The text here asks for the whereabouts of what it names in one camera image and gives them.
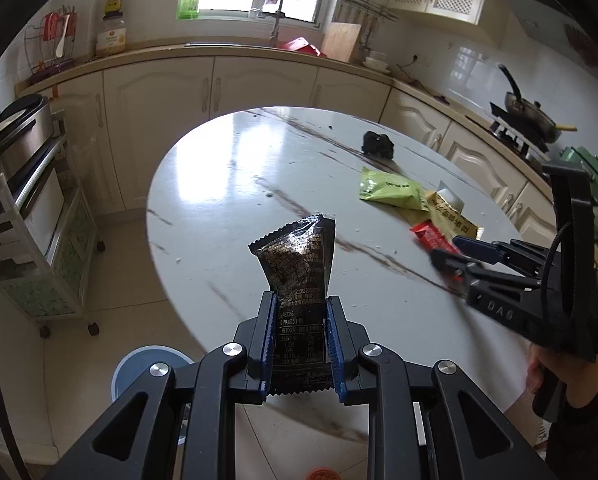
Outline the person's right hand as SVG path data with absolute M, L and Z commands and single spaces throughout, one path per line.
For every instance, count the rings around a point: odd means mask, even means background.
M 547 372 L 554 373 L 566 385 L 566 397 L 572 408 L 584 408 L 598 393 L 598 357 L 594 363 L 530 345 L 527 388 L 537 393 Z

